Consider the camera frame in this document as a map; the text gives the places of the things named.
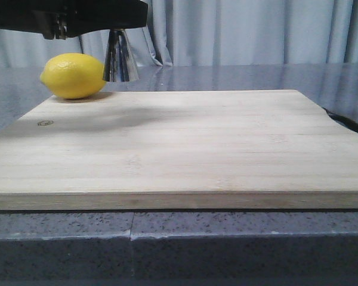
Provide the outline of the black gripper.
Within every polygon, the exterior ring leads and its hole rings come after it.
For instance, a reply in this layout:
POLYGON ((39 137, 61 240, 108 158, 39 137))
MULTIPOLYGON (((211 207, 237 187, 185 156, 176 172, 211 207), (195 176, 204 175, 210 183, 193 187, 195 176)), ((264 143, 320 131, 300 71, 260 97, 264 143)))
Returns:
POLYGON ((0 1, 0 29, 66 39, 107 29, 135 29, 147 23, 144 1, 0 1))

